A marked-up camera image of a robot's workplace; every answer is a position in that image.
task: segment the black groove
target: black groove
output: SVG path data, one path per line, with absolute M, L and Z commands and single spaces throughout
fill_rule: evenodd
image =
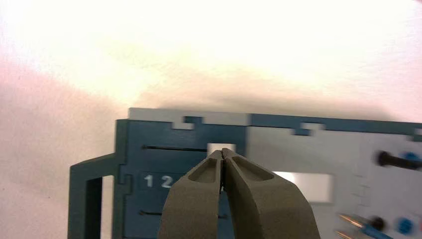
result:
M 143 210 L 139 211 L 139 214 L 140 215 L 155 215 L 155 216 L 161 216 L 162 215 L 162 213 L 146 212 L 146 211 L 143 211 Z M 220 218 L 220 219 L 227 219 L 228 216 L 227 216 L 227 214 L 223 214 L 221 216 L 219 215 L 218 218 Z
M 176 150 L 176 151 L 194 151 L 194 152 L 206 152 L 206 149 L 202 148 L 177 148 L 177 147 L 159 147 L 159 146 L 147 146 L 143 145 L 143 149 L 161 149 L 161 150 Z

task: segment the rectangular opening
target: rectangular opening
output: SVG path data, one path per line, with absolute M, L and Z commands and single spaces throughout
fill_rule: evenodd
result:
M 323 173 L 274 172 L 296 184 L 310 203 L 332 203 L 333 176 Z
M 111 239 L 113 224 L 114 176 L 103 177 L 101 196 L 101 239 Z
M 101 190 L 103 178 L 88 180 L 85 189 L 85 229 L 83 238 L 100 238 Z
M 207 155 L 212 154 L 216 150 L 222 150 L 223 148 L 228 148 L 233 152 L 236 152 L 236 144 L 231 143 L 208 143 L 207 145 Z

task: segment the number 2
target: number 2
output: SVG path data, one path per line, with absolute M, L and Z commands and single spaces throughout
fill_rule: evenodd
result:
M 164 175 L 161 179 L 165 180 L 163 184 L 161 184 L 161 187 L 163 188 L 171 188 L 170 184 L 173 182 L 173 178 L 167 175 Z

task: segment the number 1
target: number 1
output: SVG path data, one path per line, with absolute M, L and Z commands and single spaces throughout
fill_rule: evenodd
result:
M 144 179 L 147 181 L 146 185 L 152 188 L 152 175 L 148 175 Z

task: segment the metal pin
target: metal pin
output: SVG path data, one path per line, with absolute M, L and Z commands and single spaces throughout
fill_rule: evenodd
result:
M 359 221 L 357 221 L 357 220 L 353 219 L 353 218 L 352 218 L 352 217 L 350 217 L 350 216 L 343 215 L 343 214 L 339 214 L 339 217 L 341 217 L 342 219 L 344 219 L 344 220 L 346 220 L 346 221 L 350 222 L 350 223 L 351 223 L 352 225 L 354 225 L 354 226 L 357 226 L 357 227 L 359 227 L 359 228 L 362 228 L 362 227 L 363 227 L 363 224 L 362 224 L 362 223 L 360 223 Z

